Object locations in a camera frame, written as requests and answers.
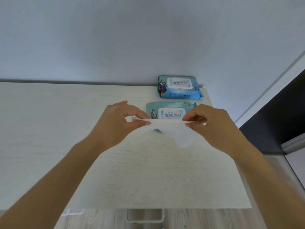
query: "blue wet wipe package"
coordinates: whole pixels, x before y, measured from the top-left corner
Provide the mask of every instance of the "blue wet wipe package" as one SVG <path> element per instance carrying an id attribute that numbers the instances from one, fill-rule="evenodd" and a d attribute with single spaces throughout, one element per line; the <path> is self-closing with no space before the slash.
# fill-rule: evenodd
<path id="1" fill-rule="evenodd" d="M 185 114 L 195 108 L 196 103 L 180 102 L 150 102 L 146 104 L 146 113 L 151 119 L 182 119 Z"/>
<path id="2" fill-rule="evenodd" d="M 192 76 L 159 76 L 158 93 L 166 99 L 199 100 L 203 97 L 198 82 Z"/>

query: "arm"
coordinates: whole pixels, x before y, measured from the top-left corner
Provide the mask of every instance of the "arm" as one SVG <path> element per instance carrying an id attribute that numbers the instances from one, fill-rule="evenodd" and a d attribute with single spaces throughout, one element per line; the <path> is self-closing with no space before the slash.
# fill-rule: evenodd
<path id="1" fill-rule="evenodd" d="M 91 133 L 4 213 L 0 228 L 54 228 L 97 157 L 133 130 L 150 124 L 147 121 L 126 122 L 125 117 L 133 115 L 149 118 L 127 101 L 107 106 Z"/>
<path id="2" fill-rule="evenodd" d="M 250 186 L 268 229 L 305 228 L 304 200 L 277 175 L 225 110 L 200 104 L 183 120 L 195 121 L 186 126 L 235 161 Z"/>

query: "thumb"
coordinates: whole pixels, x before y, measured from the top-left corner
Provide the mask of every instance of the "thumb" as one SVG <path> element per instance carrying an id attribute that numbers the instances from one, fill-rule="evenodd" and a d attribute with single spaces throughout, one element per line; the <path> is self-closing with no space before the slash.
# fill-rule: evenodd
<path id="1" fill-rule="evenodd" d="M 143 120 L 135 120 L 132 122 L 128 122 L 128 129 L 130 132 L 136 130 L 137 128 L 140 128 L 142 126 L 150 125 L 149 121 L 143 121 Z"/>
<path id="2" fill-rule="evenodd" d="M 200 124 L 198 122 L 190 122 L 190 123 L 186 123 L 185 125 L 204 137 L 206 128 L 204 127 L 203 124 Z"/>

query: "white wood grain surface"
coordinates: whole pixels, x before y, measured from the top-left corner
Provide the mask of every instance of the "white wood grain surface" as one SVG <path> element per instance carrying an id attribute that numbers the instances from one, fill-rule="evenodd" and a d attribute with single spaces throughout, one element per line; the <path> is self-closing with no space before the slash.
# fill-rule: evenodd
<path id="1" fill-rule="evenodd" d="M 204 98 L 189 100 L 212 105 Z M 155 87 L 0 83 L 0 209 L 8 209 L 83 139 L 108 104 L 140 109 Z M 157 132 L 128 135 L 101 154 L 69 208 L 249 208 L 233 160 L 202 137 L 186 149 Z"/>

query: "left hand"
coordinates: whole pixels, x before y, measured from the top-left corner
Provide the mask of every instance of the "left hand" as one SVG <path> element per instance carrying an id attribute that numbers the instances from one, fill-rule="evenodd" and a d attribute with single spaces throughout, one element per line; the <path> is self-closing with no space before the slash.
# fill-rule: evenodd
<path id="1" fill-rule="evenodd" d="M 127 104 L 127 100 L 108 105 L 86 140 L 94 143 L 100 154 L 123 141 L 132 131 L 150 124 L 148 121 L 141 120 L 127 122 L 126 116 L 149 119 L 149 115 L 139 108 Z"/>

